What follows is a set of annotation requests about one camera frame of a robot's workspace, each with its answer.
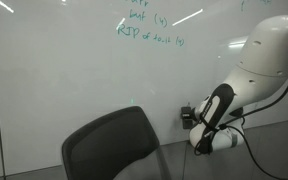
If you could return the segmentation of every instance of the office chair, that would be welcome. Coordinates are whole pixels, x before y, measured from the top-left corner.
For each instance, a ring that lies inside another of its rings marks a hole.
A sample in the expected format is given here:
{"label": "office chair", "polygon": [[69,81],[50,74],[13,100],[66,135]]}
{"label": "office chair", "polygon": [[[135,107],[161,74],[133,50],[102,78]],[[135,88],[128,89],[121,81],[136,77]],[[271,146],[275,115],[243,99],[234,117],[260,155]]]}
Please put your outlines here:
{"label": "office chair", "polygon": [[62,146],[68,180],[112,180],[132,162],[157,152],[161,179],[170,174],[157,136],[140,107],[100,117],[70,135]]}

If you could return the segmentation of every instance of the black chair backrest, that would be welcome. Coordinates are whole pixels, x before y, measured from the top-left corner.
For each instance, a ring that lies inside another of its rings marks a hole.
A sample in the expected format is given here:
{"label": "black chair backrest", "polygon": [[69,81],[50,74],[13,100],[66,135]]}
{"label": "black chair backrest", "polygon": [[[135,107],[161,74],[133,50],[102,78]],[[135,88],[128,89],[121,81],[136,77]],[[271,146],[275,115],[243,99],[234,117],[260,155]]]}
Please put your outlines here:
{"label": "black chair backrest", "polygon": [[159,147],[140,107],[125,108],[83,126],[63,143],[68,180],[111,180]]}

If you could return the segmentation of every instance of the white robotic arm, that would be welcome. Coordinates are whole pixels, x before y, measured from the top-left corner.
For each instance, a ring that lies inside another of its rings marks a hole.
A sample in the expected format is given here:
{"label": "white robotic arm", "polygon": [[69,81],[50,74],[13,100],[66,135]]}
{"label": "white robotic arm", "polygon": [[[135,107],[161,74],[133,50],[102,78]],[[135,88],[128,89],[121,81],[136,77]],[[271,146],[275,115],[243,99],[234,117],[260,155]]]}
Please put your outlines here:
{"label": "white robotic arm", "polygon": [[[198,123],[190,131],[190,142],[202,154],[242,144],[235,129],[218,126],[241,115],[238,110],[244,106],[271,96],[288,79],[288,16],[258,24],[240,58],[223,84],[194,110]],[[241,124],[239,119],[229,125],[243,132]]]}

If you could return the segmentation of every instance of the grey surface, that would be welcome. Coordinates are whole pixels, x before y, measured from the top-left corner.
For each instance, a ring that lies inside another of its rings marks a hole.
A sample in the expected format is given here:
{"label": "grey surface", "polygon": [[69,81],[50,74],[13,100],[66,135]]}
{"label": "grey surface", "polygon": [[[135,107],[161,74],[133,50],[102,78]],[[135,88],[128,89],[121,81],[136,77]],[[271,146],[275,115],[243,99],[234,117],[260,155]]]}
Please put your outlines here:
{"label": "grey surface", "polygon": [[46,168],[38,171],[11,175],[7,180],[66,180],[62,166]]}
{"label": "grey surface", "polygon": [[[251,149],[264,169],[288,177],[288,122],[248,129],[245,132]],[[246,145],[225,149],[211,155],[195,156],[187,142],[162,146],[172,180],[270,180],[251,160]],[[7,180],[64,180],[61,166],[9,176]],[[161,174],[156,153],[134,162],[116,178],[118,180],[159,180]]]}
{"label": "grey surface", "polygon": [[[288,178],[288,123],[275,124],[259,128],[258,153],[256,158],[264,169],[279,177]],[[253,172],[253,179],[270,180],[258,169]]]}

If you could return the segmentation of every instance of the wire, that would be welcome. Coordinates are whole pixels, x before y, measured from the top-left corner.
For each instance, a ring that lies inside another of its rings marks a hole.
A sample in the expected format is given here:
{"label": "wire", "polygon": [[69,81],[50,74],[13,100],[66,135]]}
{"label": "wire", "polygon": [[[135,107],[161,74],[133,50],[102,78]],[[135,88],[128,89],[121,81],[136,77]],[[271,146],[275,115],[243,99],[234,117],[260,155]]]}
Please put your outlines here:
{"label": "wire", "polygon": [[248,141],[247,141],[247,139],[245,138],[245,135],[244,135],[239,129],[237,129],[237,128],[233,127],[233,126],[227,126],[227,125],[225,125],[225,126],[226,126],[227,128],[232,128],[232,129],[236,130],[236,131],[243,137],[243,139],[244,139],[244,141],[245,141],[245,144],[246,144],[246,146],[247,146],[247,149],[248,149],[248,151],[249,151],[249,153],[250,153],[250,155],[251,155],[252,160],[254,161],[254,163],[256,164],[256,166],[257,166],[262,172],[264,172],[266,175],[268,175],[268,176],[270,176],[270,177],[272,177],[272,178],[278,179],[278,180],[288,180],[288,178],[279,178],[279,177],[276,177],[276,176],[268,173],[267,171],[265,171],[265,170],[258,164],[258,162],[256,161],[256,159],[255,159],[255,157],[254,157],[254,155],[253,155],[253,153],[252,153],[252,150],[251,150],[251,148],[250,148],[250,145],[248,144]]}
{"label": "wire", "polygon": [[243,115],[241,115],[241,116],[235,117],[235,118],[233,118],[233,119],[225,122],[224,124],[229,124],[229,123],[231,123],[231,122],[233,122],[233,121],[236,121],[236,120],[238,120],[238,119],[240,119],[240,118],[243,118],[243,117],[245,117],[245,116],[249,116],[249,115],[254,114],[254,113],[256,113],[256,112],[259,112],[259,111],[263,111],[264,109],[267,109],[267,108],[275,105],[276,103],[278,103],[281,99],[284,98],[284,96],[285,96],[287,93],[288,93],[288,85],[287,85],[286,89],[284,90],[284,92],[281,94],[281,96],[280,96],[279,98],[277,98],[277,99],[276,99],[274,102],[272,102],[271,104],[268,104],[268,105],[266,105],[266,106],[264,106],[264,107],[261,107],[261,108],[259,108],[259,109],[255,109],[254,111],[250,111],[250,112],[248,112],[248,113],[246,113],[246,114],[243,114]]}
{"label": "wire", "polygon": [[245,117],[242,117],[242,119],[243,119],[242,126],[244,126],[244,124],[245,124]]}

